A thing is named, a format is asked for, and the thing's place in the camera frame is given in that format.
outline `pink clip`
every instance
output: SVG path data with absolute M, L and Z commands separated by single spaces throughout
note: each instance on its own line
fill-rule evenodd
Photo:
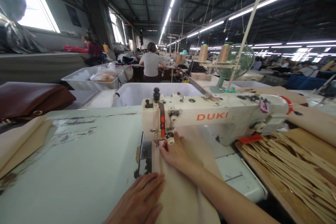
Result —
M 263 114 L 267 114 L 269 112 L 267 99 L 264 100 L 262 97 L 260 98 L 260 110 Z

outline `hand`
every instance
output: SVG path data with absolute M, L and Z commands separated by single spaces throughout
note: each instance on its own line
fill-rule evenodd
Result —
M 154 224 L 163 208 L 162 204 L 155 204 L 165 187 L 164 177 L 163 174 L 151 173 L 137 178 L 104 224 Z
M 183 172 L 192 161 L 183 147 L 184 137 L 174 133 L 175 143 L 168 145 L 167 140 L 164 140 L 160 146 L 160 151 L 164 159 L 177 170 Z

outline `electric fan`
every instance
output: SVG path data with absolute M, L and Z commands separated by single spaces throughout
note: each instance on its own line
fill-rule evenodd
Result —
M 241 44 L 233 44 L 230 46 L 230 51 L 228 55 L 227 61 L 234 62 L 236 59 L 236 56 L 238 54 L 238 51 L 240 49 Z M 237 79 L 238 77 L 244 75 L 247 73 L 248 70 L 251 69 L 254 63 L 254 51 L 249 46 L 244 46 L 243 51 L 241 52 L 240 60 L 238 65 L 240 65 L 240 69 L 236 70 L 236 73 L 234 74 L 234 79 Z M 219 80 L 216 86 L 211 86 L 210 90 L 214 93 L 224 93 L 225 88 L 223 88 L 223 82 L 226 79 L 230 79 L 232 74 L 232 69 L 229 68 L 216 68 L 216 72 L 219 75 Z

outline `sewing machine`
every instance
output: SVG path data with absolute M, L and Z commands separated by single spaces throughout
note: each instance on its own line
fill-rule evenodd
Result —
M 142 101 L 142 150 L 151 153 L 148 149 L 152 141 L 158 145 L 160 140 L 167 139 L 168 144 L 174 144 L 173 132 L 177 128 L 196 125 L 210 145 L 225 182 L 253 202 L 259 202 L 267 197 L 267 190 L 231 145 L 255 132 L 269 135 L 283 128 L 291 109 L 286 98 L 274 95 L 225 93 L 164 97 L 155 88 L 153 97 Z M 149 157 L 143 156 L 141 175 L 146 171 Z

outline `white plastic bin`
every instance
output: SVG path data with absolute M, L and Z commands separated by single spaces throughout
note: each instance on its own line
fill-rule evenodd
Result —
M 141 105 L 142 100 L 153 97 L 154 88 L 160 93 L 170 97 L 172 93 L 180 92 L 182 96 L 196 96 L 202 93 L 189 83 L 127 83 L 115 95 L 113 107 L 126 107 Z
M 254 81 L 233 81 L 233 84 L 235 84 L 236 86 L 239 86 L 241 88 L 254 88 L 254 87 L 266 87 L 269 85 L 266 85 L 264 83 L 260 83 L 260 82 L 254 82 Z
M 115 78 L 112 82 L 98 82 L 89 80 L 93 74 L 97 73 L 98 68 L 82 68 L 64 78 L 62 81 L 66 81 L 75 90 L 108 90 L 119 89 L 120 83 L 118 78 Z M 121 85 L 125 84 L 126 77 L 124 70 L 116 69 L 118 73 Z

